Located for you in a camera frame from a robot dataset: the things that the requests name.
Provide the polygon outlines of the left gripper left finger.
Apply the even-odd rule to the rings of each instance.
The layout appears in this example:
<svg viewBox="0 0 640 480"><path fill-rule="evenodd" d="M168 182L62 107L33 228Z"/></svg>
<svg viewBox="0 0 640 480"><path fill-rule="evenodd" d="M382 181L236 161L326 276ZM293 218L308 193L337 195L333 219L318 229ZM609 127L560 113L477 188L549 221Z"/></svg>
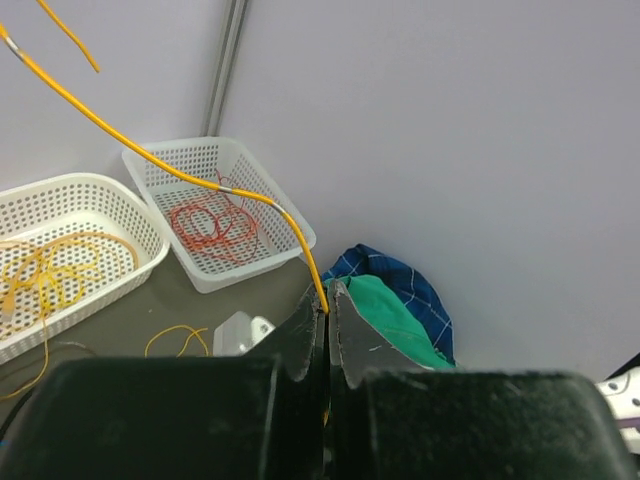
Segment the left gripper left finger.
<svg viewBox="0 0 640 480"><path fill-rule="evenodd" d="M319 479L324 314L307 291L249 352L55 368L1 428L5 479Z"/></svg>

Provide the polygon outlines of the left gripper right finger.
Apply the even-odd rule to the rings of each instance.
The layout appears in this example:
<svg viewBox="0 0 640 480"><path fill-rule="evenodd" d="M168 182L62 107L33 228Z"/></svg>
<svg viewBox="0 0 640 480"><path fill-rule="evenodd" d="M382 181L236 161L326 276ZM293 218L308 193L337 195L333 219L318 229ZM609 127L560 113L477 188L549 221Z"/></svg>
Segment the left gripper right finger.
<svg viewBox="0 0 640 480"><path fill-rule="evenodd" d="M564 371L422 368L328 287L338 479L631 479L603 396Z"/></svg>

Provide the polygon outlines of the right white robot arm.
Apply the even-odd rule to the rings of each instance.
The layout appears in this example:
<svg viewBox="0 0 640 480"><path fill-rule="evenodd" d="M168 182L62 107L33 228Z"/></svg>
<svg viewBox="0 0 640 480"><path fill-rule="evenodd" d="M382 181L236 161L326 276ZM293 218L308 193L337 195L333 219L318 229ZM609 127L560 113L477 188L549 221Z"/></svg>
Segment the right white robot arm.
<svg viewBox="0 0 640 480"><path fill-rule="evenodd" d="M607 401L619 432L632 454L639 454L639 355L596 387Z"/></svg>

